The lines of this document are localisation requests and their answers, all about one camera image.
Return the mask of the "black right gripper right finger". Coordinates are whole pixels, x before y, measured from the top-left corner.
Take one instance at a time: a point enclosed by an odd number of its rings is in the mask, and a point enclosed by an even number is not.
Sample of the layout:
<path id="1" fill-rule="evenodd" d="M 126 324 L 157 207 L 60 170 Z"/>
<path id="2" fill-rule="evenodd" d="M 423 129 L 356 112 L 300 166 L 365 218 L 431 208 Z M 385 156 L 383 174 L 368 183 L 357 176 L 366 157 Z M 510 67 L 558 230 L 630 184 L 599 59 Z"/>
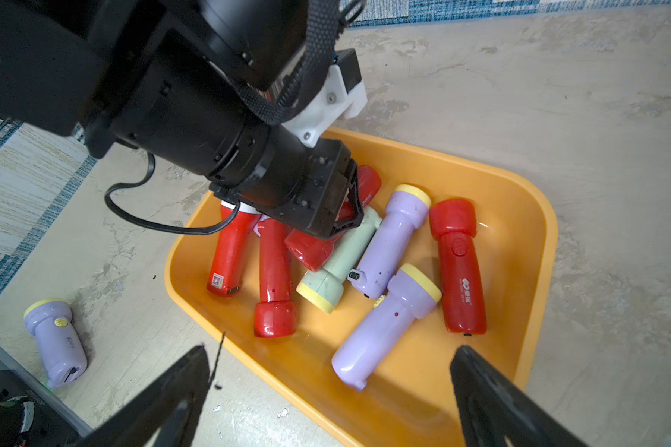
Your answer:
<path id="1" fill-rule="evenodd" d="M 449 370 L 467 446 L 584 445 L 470 346 Z"/>

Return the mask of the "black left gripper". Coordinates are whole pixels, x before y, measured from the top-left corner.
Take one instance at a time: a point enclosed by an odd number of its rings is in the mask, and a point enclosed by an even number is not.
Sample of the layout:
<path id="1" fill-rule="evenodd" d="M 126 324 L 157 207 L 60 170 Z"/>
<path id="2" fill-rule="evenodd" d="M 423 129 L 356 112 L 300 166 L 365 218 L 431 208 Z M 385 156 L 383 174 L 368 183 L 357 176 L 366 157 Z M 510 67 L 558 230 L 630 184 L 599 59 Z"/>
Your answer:
<path id="1" fill-rule="evenodd" d="M 271 136 L 239 148 L 214 176 L 210 190 L 231 204 L 247 204 L 304 234 L 331 240 L 363 221 L 358 165 L 341 141 L 313 148 L 293 136 Z"/>

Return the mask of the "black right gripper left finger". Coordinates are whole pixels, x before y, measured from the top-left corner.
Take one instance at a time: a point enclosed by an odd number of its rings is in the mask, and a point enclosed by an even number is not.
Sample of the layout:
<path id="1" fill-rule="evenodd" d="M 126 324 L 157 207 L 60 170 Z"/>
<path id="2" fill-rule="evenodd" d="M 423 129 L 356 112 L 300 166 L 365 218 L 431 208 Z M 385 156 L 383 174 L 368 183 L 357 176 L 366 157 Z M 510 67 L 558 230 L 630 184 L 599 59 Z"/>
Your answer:
<path id="1" fill-rule="evenodd" d="M 194 346 L 79 446 L 190 446 L 210 389 L 210 363 Z"/>

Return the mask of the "yellow plastic storage tray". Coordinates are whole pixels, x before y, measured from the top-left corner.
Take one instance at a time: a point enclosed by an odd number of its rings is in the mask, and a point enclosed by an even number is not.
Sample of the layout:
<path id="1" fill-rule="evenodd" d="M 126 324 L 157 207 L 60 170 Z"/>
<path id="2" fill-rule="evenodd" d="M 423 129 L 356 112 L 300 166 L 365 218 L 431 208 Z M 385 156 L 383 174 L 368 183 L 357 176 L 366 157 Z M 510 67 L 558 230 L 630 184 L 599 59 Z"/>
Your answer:
<path id="1" fill-rule="evenodd" d="M 475 205 L 475 239 L 486 289 L 488 330 L 449 333 L 441 311 L 414 323 L 363 391 L 343 384 L 331 366 L 338 346 L 373 303 L 348 289 L 331 314 L 299 300 L 298 329 L 260 339 L 253 331 L 259 299 L 256 242 L 245 251 L 242 288 L 233 298 L 208 292 L 217 236 L 181 237 L 165 264 L 171 299 L 244 365 L 316 424 L 346 445 L 462 445 L 449 366 L 459 346 L 472 346 L 518 387 L 529 380 L 557 251 L 557 216 L 525 178 L 413 145 L 331 129 L 353 158 L 382 179 L 374 200 L 384 210 L 399 184 L 413 184 L 434 201 L 464 197 Z"/>

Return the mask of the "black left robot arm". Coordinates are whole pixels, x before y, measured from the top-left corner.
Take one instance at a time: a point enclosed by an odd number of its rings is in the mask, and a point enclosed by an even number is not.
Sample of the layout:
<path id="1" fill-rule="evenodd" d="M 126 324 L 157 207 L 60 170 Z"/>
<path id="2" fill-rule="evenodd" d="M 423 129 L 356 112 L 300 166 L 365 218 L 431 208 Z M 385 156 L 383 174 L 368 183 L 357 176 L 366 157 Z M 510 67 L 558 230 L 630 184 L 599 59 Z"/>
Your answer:
<path id="1" fill-rule="evenodd" d="M 357 163 L 287 123 L 340 60 L 353 1 L 0 1 L 0 115 L 201 175 L 234 210 L 320 240 L 363 221 Z"/>

